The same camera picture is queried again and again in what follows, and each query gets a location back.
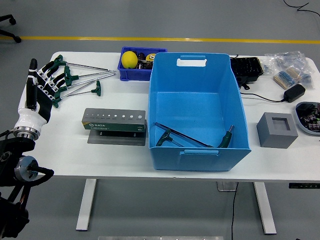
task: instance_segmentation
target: square hole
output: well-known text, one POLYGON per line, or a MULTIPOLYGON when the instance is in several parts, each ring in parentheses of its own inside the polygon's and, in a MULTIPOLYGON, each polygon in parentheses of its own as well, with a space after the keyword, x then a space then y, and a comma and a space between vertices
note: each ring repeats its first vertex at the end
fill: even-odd
POLYGON ((272 122, 275 130, 290 131, 290 126, 287 118, 273 117, 272 122))

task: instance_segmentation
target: table leg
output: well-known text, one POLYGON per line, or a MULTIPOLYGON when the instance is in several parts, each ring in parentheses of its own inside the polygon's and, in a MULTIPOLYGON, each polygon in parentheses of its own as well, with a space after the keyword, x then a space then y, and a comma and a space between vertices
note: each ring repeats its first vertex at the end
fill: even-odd
POLYGON ((77 231, 88 230, 91 207, 92 207, 92 202, 94 200, 96 182, 97 182, 97 179, 87 179, 85 181, 78 222, 76 224, 77 231))
POLYGON ((258 201, 264 234, 277 234, 272 216, 267 190, 264 182, 254 182, 256 199, 258 201))

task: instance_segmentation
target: table top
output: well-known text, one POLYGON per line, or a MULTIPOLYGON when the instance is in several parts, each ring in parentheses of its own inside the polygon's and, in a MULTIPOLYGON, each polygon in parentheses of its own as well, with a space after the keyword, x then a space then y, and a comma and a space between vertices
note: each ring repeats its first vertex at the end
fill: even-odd
MULTIPOLYGON (((56 52, 69 63, 117 70, 120 53, 110 52, 56 52)), ((249 145, 252 150, 228 172, 187 172, 154 170, 148 145, 145 146, 88 144, 89 130, 81 122, 86 108, 145 110, 148 115, 148 81, 120 81, 116 75, 100 80, 101 96, 83 94, 66 97, 59 108, 52 108, 51 118, 44 125, 35 149, 28 154, 40 166, 53 169, 56 177, 79 178, 149 178, 200 179, 239 182, 320 182, 320 138, 309 135, 296 125, 298 138, 288 149, 260 147, 257 123, 264 114, 289 113, 294 115, 300 102, 320 102, 320 73, 308 59, 314 89, 292 103, 271 103, 252 95, 242 95, 247 120, 249 145)), ((72 75, 85 75, 95 71, 70 66, 72 75)), ((59 68, 56 75, 63 72, 59 68)), ((271 76, 263 75, 249 85, 246 93, 281 100, 284 90, 271 76)), ((83 89, 91 90, 94 85, 83 89)))

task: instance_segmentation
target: chair wheel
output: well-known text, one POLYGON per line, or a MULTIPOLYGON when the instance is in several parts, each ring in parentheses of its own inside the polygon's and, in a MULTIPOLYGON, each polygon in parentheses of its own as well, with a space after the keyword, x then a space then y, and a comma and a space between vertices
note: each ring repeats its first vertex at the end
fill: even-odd
POLYGON ((18 44, 18 43, 21 43, 21 38, 19 36, 15 36, 13 38, 13 40, 15 40, 15 42, 18 44))
POLYGON ((10 18, 9 23, 11 23, 12 25, 15 25, 17 21, 14 18, 10 18))

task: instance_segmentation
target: small blue crate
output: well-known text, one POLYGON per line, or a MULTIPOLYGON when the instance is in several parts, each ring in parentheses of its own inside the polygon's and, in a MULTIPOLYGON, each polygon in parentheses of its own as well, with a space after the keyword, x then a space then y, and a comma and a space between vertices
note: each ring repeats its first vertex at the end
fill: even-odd
POLYGON ((158 53, 149 87, 149 148, 156 170, 224 172, 251 152, 242 99, 230 57, 219 53, 158 53), (174 133, 156 146, 165 125, 174 133), (216 148, 233 125, 228 148, 216 148))
POLYGON ((118 70, 120 72, 121 81, 149 81, 151 75, 151 69, 126 69, 121 63, 122 55, 127 51, 136 51, 139 53, 144 53, 145 56, 149 54, 166 53, 168 50, 166 48, 150 48, 150 47, 136 47, 136 46, 124 46, 121 50, 121 56, 118 64, 118 70))

